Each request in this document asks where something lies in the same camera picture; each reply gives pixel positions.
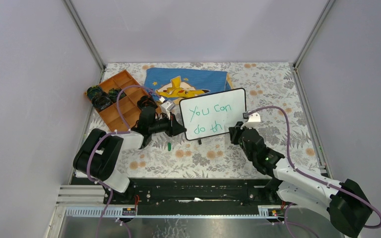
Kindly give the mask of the white whiteboard black frame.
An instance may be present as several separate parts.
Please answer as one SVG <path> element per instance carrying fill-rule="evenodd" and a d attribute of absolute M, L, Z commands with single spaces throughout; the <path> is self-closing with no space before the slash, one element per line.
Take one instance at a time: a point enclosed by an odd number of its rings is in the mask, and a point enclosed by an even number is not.
<path fill-rule="evenodd" d="M 243 120 L 247 111 L 246 91 L 236 88 L 183 99 L 179 107 L 186 140 L 217 136 L 228 133 L 229 127 Z"/>

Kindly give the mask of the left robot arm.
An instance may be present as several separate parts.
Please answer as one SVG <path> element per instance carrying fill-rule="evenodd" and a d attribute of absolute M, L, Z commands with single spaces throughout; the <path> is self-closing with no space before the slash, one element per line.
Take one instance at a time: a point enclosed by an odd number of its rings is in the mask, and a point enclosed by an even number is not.
<path fill-rule="evenodd" d="M 156 115 L 153 107 L 144 107 L 136 125 L 128 131 L 105 132 L 95 128 L 87 136 L 73 160 L 73 168 L 87 175 L 92 182 L 101 183 L 115 191 L 115 198 L 123 204 L 130 203 L 134 191 L 129 187 L 126 174 L 116 169 L 122 151 L 143 149 L 152 135 L 165 133 L 169 137 L 186 132 L 173 113 Z"/>

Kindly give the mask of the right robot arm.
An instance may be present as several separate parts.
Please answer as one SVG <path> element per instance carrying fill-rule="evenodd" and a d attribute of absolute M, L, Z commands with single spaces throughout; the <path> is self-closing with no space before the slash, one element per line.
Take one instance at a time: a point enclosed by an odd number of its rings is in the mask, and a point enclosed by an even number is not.
<path fill-rule="evenodd" d="M 308 208 L 326 219 L 344 235 L 356 238 L 365 228 L 372 209 L 358 183 L 323 177 L 303 168 L 291 166 L 288 159 L 266 146 L 256 129 L 239 121 L 229 128 L 230 140 L 239 145 L 254 168 L 271 177 L 265 190 L 266 201 L 281 200 Z"/>

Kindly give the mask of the floral patterned tablecloth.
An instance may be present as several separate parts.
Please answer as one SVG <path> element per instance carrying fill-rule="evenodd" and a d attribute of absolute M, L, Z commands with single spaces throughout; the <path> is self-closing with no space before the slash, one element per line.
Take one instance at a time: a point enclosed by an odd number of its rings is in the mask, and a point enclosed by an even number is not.
<path fill-rule="evenodd" d="M 147 70 L 153 67 L 227 72 L 235 88 L 245 89 L 247 108 L 259 109 L 262 122 L 258 132 L 266 145 L 289 154 L 297 166 L 320 172 L 317 149 L 288 62 L 110 63 L 103 78 L 126 70 L 138 83 L 143 83 Z M 116 169 L 130 178 L 262 177 L 226 134 L 197 142 L 186 140 L 184 135 L 168 137 L 159 133 L 144 149 L 123 151 Z"/>

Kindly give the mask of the dark rolled fabric orange pattern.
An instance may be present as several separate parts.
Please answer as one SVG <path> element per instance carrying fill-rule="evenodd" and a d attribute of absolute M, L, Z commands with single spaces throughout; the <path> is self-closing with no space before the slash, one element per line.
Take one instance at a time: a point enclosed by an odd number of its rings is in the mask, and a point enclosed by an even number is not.
<path fill-rule="evenodd" d="M 147 107 L 152 107 L 154 109 L 158 108 L 157 103 L 154 101 L 152 96 L 144 95 L 142 96 L 138 101 L 137 101 L 137 106 L 140 110 L 147 108 Z"/>

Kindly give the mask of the blue Pikachu cloth bag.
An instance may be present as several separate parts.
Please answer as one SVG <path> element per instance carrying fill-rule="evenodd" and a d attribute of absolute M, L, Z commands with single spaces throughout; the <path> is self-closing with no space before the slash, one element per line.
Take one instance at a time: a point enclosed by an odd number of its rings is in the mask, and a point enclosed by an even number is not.
<path fill-rule="evenodd" d="M 150 68 L 146 72 L 144 87 L 178 104 L 181 99 L 203 96 L 233 89 L 229 75 L 225 71 Z"/>

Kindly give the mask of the wooden compartment tray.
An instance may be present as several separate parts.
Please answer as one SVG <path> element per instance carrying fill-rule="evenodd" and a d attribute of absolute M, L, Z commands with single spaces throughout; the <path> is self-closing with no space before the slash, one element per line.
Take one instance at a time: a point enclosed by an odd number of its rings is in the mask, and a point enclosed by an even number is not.
<path fill-rule="evenodd" d="M 140 88 L 139 83 L 126 70 L 101 82 L 99 86 L 103 89 L 104 93 L 102 95 L 104 96 L 108 96 L 108 92 L 112 88 L 121 88 L 121 93 L 125 92 L 127 95 L 122 99 L 118 98 L 115 103 L 103 111 L 97 112 L 93 107 L 99 115 L 97 118 L 101 119 L 106 125 L 101 126 L 101 128 L 106 131 L 125 131 L 128 129 L 128 126 L 134 126 L 141 112 L 136 104 L 137 101 L 144 95 L 150 96 L 151 93 L 146 89 Z"/>

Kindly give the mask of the dark green rolled fabric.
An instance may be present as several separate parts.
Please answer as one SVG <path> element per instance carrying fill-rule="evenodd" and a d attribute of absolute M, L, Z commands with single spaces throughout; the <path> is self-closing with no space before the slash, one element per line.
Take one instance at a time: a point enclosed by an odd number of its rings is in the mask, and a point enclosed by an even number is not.
<path fill-rule="evenodd" d="M 121 88 L 112 88 L 109 90 L 108 98 L 111 100 L 112 103 L 115 103 L 118 100 L 118 98 L 122 99 L 127 96 L 125 92 L 121 93 L 121 91 Z"/>

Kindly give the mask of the dark rolled fabric front left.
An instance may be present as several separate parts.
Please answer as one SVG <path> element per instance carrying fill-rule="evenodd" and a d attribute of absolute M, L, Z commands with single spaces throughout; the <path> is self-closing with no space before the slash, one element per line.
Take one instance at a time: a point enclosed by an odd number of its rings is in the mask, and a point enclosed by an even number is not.
<path fill-rule="evenodd" d="M 112 100 L 108 96 L 104 95 L 95 96 L 91 102 L 97 112 L 103 111 L 113 104 Z"/>

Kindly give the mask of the dark rolled fabric back left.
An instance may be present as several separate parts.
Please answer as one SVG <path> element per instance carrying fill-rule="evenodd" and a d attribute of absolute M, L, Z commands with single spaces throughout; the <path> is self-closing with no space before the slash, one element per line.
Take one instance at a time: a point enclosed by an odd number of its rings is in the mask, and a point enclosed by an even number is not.
<path fill-rule="evenodd" d="M 103 89 L 99 85 L 89 87 L 85 92 L 87 98 L 92 101 L 95 97 L 100 97 L 104 93 Z"/>

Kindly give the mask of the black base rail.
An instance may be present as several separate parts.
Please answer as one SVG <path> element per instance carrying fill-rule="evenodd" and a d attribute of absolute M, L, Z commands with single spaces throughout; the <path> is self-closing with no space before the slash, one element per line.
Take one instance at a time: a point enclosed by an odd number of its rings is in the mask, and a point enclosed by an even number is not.
<path fill-rule="evenodd" d="M 131 205 L 138 215 L 255 215 L 258 206 L 280 208 L 268 179 L 132 178 L 124 193 L 105 190 L 104 204 Z"/>

